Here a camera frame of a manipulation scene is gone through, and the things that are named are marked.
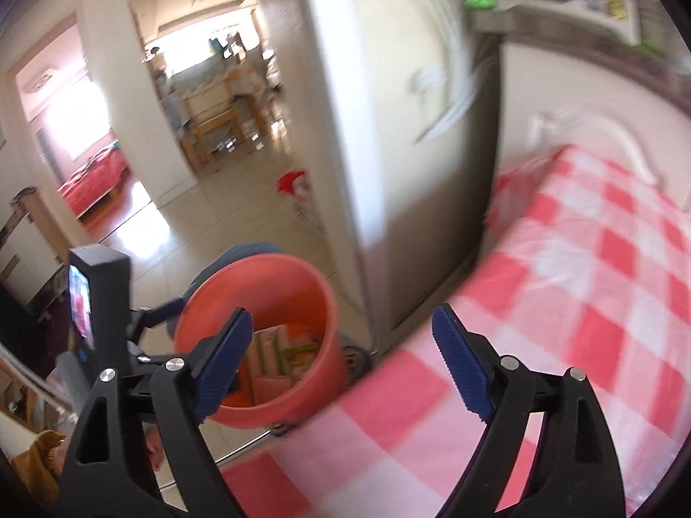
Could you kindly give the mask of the orange plastic trash bucket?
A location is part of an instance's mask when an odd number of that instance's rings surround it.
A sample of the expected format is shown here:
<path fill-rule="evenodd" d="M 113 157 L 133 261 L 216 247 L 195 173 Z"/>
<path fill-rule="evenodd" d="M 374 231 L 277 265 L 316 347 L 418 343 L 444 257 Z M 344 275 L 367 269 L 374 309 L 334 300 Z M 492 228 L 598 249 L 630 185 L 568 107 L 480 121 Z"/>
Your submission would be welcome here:
<path fill-rule="evenodd" d="M 239 429 L 297 424 L 308 420 L 342 394 L 347 365 L 336 331 L 336 300 L 319 270 L 299 257 L 260 254 L 239 259 L 205 279 L 179 316 L 173 343 L 189 353 L 198 341 L 213 337 L 242 307 L 253 331 L 280 330 L 294 346 L 316 343 L 314 360 L 291 388 L 263 404 L 252 388 L 226 395 L 211 419 Z"/>

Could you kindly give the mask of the red bed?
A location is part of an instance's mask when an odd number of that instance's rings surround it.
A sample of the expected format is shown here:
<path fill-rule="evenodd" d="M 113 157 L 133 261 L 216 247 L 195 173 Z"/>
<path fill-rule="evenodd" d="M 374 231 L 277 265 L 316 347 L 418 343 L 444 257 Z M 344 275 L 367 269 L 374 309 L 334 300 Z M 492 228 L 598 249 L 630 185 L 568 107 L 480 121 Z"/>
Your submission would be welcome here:
<path fill-rule="evenodd" d="M 96 202 L 120 186 L 123 173 L 129 168 L 127 158 L 114 140 L 92 155 L 63 183 L 57 193 L 76 218 L 87 213 Z"/>

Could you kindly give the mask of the striped wrapper in bucket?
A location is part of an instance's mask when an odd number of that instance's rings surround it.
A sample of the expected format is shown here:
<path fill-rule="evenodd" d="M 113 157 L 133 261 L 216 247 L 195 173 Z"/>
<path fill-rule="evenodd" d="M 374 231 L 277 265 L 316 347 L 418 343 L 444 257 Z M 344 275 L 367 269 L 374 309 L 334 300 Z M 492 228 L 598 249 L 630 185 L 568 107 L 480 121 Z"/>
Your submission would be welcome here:
<path fill-rule="evenodd" d="M 268 404 L 299 384 L 314 365 L 320 347 L 319 339 L 301 324 L 254 331 L 240 366 L 250 403 Z"/>

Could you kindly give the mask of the wooden chair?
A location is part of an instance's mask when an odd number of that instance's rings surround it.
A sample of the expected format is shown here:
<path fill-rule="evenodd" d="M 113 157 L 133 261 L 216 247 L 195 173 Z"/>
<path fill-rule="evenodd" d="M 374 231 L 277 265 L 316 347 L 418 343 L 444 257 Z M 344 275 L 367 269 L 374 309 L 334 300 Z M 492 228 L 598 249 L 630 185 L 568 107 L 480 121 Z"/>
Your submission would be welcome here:
<path fill-rule="evenodd" d="M 216 153 L 226 147 L 227 139 L 233 144 L 247 143 L 238 108 L 231 97 L 213 92 L 185 92 L 181 103 L 186 120 L 179 144 L 194 173 L 199 174 L 206 166 L 217 171 Z"/>

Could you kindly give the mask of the dining table with cloth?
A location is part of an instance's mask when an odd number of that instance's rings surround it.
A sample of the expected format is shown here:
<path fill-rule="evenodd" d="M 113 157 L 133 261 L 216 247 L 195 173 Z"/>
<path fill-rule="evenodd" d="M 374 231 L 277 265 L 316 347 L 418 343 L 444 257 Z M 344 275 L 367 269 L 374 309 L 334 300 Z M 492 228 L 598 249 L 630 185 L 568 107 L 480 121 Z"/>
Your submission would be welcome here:
<path fill-rule="evenodd" d="M 182 70 L 169 78 L 169 88 L 178 97 L 193 122 L 201 125 L 233 111 L 240 124 L 253 120 L 262 136 L 269 134 L 268 84 L 250 60 L 235 63 L 222 55 Z"/>

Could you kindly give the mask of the red white box on floor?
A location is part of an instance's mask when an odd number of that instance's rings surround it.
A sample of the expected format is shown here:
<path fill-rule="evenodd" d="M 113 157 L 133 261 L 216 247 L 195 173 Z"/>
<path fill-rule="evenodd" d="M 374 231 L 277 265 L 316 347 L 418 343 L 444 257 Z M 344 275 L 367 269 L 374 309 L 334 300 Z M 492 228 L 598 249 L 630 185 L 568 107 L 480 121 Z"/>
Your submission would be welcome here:
<path fill-rule="evenodd" d="M 286 196 L 292 205 L 295 218 L 316 233 L 323 233 L 319 208 L 306 170 L 289 171 L 276 182 L 276 191 Z"/>

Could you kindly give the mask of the white refrigerator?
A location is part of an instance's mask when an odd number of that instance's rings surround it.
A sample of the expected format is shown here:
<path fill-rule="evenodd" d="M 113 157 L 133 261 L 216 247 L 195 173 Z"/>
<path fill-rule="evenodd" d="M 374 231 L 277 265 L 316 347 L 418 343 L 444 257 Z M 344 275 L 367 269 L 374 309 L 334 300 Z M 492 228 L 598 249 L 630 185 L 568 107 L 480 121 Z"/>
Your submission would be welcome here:
<path fill-rule="evenodd" d="M 499 58 L 465 0 L 260 0 L 344 295 L 384 352 L 478 255 Z"/>

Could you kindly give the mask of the green object on counter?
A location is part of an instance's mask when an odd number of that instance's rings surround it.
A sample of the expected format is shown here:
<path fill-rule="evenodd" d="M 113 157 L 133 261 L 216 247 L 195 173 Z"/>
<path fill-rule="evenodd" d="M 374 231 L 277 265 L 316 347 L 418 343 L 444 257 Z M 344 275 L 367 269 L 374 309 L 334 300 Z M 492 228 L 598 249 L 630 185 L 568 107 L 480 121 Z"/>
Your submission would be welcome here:
<path fill-rule="evenodd" d="M 497 7 L 497 0 L 465 0 L 464 6 L 473 11 L 492 11 Z"/>

